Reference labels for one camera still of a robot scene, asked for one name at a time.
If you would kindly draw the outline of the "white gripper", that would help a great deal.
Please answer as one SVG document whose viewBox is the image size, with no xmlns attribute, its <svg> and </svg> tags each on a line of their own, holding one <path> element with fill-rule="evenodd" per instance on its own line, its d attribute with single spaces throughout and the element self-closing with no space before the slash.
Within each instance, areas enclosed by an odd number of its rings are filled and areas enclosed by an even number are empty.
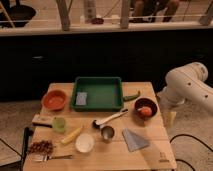
<svg viewBox="0 0 213 171">
<path fill-rule="evenodd" d="M 167 113 L 166 126 L 171 127 L 177 114 L 176 111 L 171 110 L 179 105 L 182 105 L 184 103 L 184 98 L 169 87 L 164 87 L 162 91 L 157 93 L 157 97 L 159 98 L 161 112 Z"/>
</svg>

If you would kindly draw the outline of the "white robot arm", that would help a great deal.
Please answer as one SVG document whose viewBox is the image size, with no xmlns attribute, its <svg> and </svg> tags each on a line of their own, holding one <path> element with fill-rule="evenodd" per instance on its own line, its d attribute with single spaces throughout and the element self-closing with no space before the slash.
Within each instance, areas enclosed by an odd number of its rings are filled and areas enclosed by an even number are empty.
<svg viewBox="0 0 213 171">
<path fill-rule="evenodd" d="M 166 86 L 157 93 L 165 127 L 170 127 L 176 117 L 174 108 L 190 100 L 213 114 L 213 88 L 205 84 L 207 67 L 192 62 L 170 70 L 165 76 Z"/>
</svg>

